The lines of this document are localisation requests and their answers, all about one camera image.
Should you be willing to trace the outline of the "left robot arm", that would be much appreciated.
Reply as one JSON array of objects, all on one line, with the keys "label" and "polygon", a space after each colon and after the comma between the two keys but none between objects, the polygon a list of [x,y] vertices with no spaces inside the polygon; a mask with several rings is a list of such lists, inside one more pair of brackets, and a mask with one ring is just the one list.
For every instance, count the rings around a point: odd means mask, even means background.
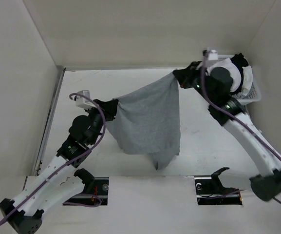
[{"label": "left robot arm", "polygon": [[117,99],[89,100],[84,105],[87,115],[73,120],[68,137],[49,165],[16,197],[1,201],[0,226],[8,223],[18,234],[34,234],[52,208],[74,195],[92,192],[95,177],[79,166],[101,142],[105,123],[115,119],[117,105]]}]

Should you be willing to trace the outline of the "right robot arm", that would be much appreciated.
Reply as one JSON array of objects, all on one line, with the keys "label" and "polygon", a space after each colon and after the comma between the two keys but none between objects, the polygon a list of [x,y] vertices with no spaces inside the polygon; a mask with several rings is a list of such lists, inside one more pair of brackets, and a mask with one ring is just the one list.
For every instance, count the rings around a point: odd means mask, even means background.
[{"label": "right robot arm", "polygon": [[244,107],[230,94],[233,78],[223,67],[209,74],[198,62],[173,75],[184,89],[195,89],[208,103],[210,115],[240,143],[259,174],[249,178],[249,189],[263,201],[281,193],[281,155],[271,147],[252,123]]}]

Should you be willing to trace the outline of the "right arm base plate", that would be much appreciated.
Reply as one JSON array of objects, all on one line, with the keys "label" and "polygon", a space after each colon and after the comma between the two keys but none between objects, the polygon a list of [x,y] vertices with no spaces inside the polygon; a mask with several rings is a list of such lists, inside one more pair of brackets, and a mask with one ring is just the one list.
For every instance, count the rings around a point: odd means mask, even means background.
[{"label": "right arm base plate", "polygon": [[241,190],[224,187],[219,176],[228,167],[222,167],[211,175],[194,178],[198,205],[242,205]]}]

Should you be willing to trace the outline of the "grey tank top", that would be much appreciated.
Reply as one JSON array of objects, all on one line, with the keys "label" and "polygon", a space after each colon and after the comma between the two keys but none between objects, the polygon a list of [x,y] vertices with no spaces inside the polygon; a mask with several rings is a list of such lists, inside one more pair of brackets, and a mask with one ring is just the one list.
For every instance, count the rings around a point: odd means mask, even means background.
[{"label": "grey tank top", "polygon": [[148,155],[156,170],[180,153],[179,87],[170,73],[118,97],[116,117],[106,124],[119,148],[128,155]]}]

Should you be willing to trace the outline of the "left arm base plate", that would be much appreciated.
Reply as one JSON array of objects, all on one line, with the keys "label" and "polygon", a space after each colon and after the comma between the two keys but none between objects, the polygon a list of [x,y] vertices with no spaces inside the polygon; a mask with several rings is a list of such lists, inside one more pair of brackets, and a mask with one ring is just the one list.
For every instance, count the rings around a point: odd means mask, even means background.
[{"label": "left arm base plate", "polygon": [[97,177],[91,185],[63,203],[65,206],[84,206],[95,208],[108,205],[109,178]]}]

